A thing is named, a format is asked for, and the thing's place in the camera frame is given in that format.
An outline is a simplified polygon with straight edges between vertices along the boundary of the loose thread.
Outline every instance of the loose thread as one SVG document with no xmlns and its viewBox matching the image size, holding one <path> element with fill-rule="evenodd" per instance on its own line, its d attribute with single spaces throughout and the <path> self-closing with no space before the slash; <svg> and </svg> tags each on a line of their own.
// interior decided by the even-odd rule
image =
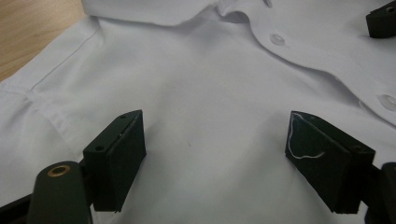
<svg viewBox="0 0 396 224">
<path fill-rule="evenodd" d="M 301 160 L 301 159 L 317 159 L 317 158 L 322 157 L 325 154 L 325 152 L 320 152 L 317 156 L 305 155 L 305 156 L 299 157 L 299 156 L 294 155 L 294 153 L 292 152 L 292 150 L 290 148 L 290 141 L 291 141 L 291 137 L 293 136 L 294 116 L 298 116 L 298 117 L 300 117 L 300 119 L 304 119 L 303 116 L 301 116 L 299 114 L 293 114 L 293 117 L 291 117 L 291 130 L 290 130 L 289 139 L 288 139 L 288 149 L 289 149 L 289 152 L 290 152 L 291 156 L 294 157 L 297 160 Z"/>
</svg>

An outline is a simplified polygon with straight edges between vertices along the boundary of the brass insert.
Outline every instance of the brass insert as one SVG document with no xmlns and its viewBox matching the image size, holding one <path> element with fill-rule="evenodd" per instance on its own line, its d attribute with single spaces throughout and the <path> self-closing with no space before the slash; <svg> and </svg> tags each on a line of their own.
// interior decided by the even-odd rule
<svg viewBox="0 0 396 224">
<path fill-rule="evenodd" d="M 50 177 L 57 177 L 66 174 L 70 171 L 70 166 L 68 165 L 59 165 L 49 170 L 47 173 Z"/>
</svg>

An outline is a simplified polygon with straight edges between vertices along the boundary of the shirt fabric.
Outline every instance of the shirt fabric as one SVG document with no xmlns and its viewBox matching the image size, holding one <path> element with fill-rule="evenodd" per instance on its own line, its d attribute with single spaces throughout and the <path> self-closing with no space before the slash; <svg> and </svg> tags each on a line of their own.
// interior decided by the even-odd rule
<svg viewBox="0 0 396 224">
<path fill-rule="evenodd" d="M 298 110 L 396 161 L 396 39 L 364 19 L 386 3 L 84 0 L 90 17 L 0 83 L 0 206 L 142 109 L 148 155 L 95 223 L 363 223 L 364 204 L 332 214 L 284 151 Z"/>
</svg>

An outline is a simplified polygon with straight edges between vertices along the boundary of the shirt button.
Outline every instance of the shirt button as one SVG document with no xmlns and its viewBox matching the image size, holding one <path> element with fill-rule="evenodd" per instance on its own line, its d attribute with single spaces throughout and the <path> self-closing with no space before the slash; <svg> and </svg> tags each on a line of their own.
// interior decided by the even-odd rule
<svg viewBox="0 0 396 224">
<path fill-rule="evenodd" d="M 278 46 L 284 46 L 285 42 L 286 42 L 282 36 L 275 35 L 275 34 L 270 36 L 270 40 L 273 44 L 278 45 Z"/>
<path fill-rule="evenodd" d="M 378 100 L 382 106 L 391 111 L 396 111 L 396 99 L 389 95 L 380 95 Z"/>
</svg>

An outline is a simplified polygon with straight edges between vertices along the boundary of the black plastic part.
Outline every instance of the black plastic part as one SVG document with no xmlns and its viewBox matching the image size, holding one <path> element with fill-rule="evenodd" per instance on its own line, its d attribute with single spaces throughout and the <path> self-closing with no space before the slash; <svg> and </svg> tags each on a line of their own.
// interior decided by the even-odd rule
<svg viewBox="0 0 396 224">
<path fill-rule="evenodd" d="M 24 224 L 29 210 L 30 194 L 0 208 L 0 223 Z"/>
<path fill-rule="evenodd" d="M 327 121 L 292 111 L 286 157 L 332 212 L 356 214 L 375 151 Z"/>
<path fill-rule="evenodd" d="M 396 162 L 382 166 L 380 186 L 390 223 L 396 224 Z"/>
<path fill-rule="evenodd" d="M 88 173 L 87 170 L 87 165 L 85 164 L 85 160 L 82 160 L 79 163 L 79 168 L 82 173 L 82 178 L 84 181 L 84 186 L 85 186 L 85 198 L 87 199 L 88 205 L 91 206 L 93 203 L 93 189 L 95 188 L 96 184 L 94 183 L 94 179 L 92 177 L 92 174 Z"/>
<path fill-rule="evenodd" d="M 59 162 L 38 174 L 27 223 L 92 223 L 78 163 Z"/>
<path fill-rule="evenodd" d="M 385 224 L 389 223 L 389 218 L 381 193 L 381 173 L 382 171 L 372 165 L 367 173 L 362 174 L 364 185 L 361 186 L 363 188 L 361 200 L 369 207 L 366 214 L 366 219 L 368 218 L 367 222 L 375 223 L 375 220 L 380 220 L 379 223 Z"/>
<path fill-rule="evenodd" d="M 146 156 L 141 110 L 116 118 L 83 151 L 96 211 L 120 211 Z"/>
<path fill-rule="evenodd" d="M 372 38 L 396 36 L 396 1 L 370 12 L 366 16 L 367 27 Z"/>
</svg>

